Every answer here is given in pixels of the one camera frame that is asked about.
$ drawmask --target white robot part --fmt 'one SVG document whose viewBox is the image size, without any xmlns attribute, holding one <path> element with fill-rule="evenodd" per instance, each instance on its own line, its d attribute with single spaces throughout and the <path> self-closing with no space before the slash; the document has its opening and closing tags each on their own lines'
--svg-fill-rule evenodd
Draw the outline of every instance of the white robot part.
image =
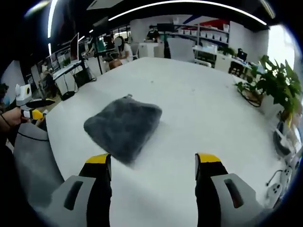
<svg viewBox="0 0 303 227">
<path fill-rule="evenodd" d="M 16 84 L 16 106 L 23 106 L 32 99 L 32 90 L 29 84 L 20 86 Z"/>
</svg>

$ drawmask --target gray fluffy cushion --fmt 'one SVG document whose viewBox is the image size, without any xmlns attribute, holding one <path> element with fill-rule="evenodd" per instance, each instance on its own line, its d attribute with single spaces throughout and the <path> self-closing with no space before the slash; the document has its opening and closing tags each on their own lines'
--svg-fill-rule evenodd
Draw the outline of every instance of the gray fluffy cushion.
<svg viewBox="0 0 303 227">
<path fill-rule="evenodd" d="M 126 96 L 88 118 L 84 130 L 106 152 L 122 163 L 133 162 L 159 124 L 162 110 Z"/>
</svg>

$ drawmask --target ceiling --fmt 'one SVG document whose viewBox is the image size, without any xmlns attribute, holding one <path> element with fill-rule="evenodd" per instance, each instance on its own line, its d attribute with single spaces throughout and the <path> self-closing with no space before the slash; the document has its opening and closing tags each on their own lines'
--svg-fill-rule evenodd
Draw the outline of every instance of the ceiling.
<svg viewBox="0 0 303 227">
<path fill-rule="evenodd" d="M 111 18 L 130 9 L 159 1 L 162 0 L 58 0 L 54 13 L 51 39 L 47 39 L 50 4 L 25 18 L 24 15 L 28 9 L 37 4 L 39 0 L 20 1 L 18 7 L 15 7 L 15 1 L 5 1 L 2 10 L 11 13 L 2 13 L 2 18 L 0 18 L 2 31 L 6 34 L 1 37 L 1 43 L 6 44 L 3 50 L 7 52 L 9 63 L 11 59 L 28 59 L 31 55 L 35 60 L 41 59 L 48 55 L 47 44 L 49 42 L 52 43 L 52 49 L 56 50 L 58 44 L 70 40 L 76 32 L 80 32 L 81 36 L 88 35 L 92 25 L 105 16 Z M 268 25 L 278 23 L 276 19 L 270 18 L 258 0 L 213 1 L 242 9 L 265 21 Z M 110 21 L 109 26 L 115 28 L 128 24 L 133 19 L 170 14 L 208 16 L 232 20 L 253 31 L 267 28 L 239 12 L 198 3 L 163 4 L 140 9 Z"/>
</svg>

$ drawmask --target potted plant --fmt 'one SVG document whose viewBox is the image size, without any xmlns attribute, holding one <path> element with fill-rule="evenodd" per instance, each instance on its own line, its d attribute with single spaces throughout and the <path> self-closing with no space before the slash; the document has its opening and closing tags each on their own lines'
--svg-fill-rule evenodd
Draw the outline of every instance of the potted plant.
<svg viewBox="0 0 303 227">
<path fill-rule="evenodd" d="M 221 51 L 225 56 L 228 57 L 235 56 L 236 54 L 235 50 L 228 46 L 219 46 L 218 51 Z"/>
<path fill-rule="evenodd" d="M 272 63 L 267 55 L 260 59 L 264 73 L 258 72 L 256 66 L 252 66 L 251 77 L 247 78 L 247 83 L 237 83 L 238 91 L 250 103 L 254 102 L 258 106 L 267 96 L 272 96 L 273 104 L 280 104 L 284 111 L 281 120 L 286 120 L 299 107 L 301 84 L 297 74 L 291 69 L 288 62 L 278 64 Z"/>
</svg>

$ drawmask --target person's hand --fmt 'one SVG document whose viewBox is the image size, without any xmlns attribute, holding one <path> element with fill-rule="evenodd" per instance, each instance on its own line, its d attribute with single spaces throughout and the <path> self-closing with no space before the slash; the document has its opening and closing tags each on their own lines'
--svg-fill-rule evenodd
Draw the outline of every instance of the person's hand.
<svg viewBox="0 0 303 227">
<path fill-rule="evenodd" d="M 21 114 L 21 109 L 18 107 L 15 107 L 12 110 L 9 110 L 2 114 L 4 119 L 9 123 L 10 127 L 14 127 L 16 125 L 21 124 L 21 122 L 28 122 L 29 119 L 26 117 L 23 117 Z M 9 126 L 6 122 L 1 122 L 1 125 L 4 126 L 4 128 L 9 129 Z"/>
</svg>

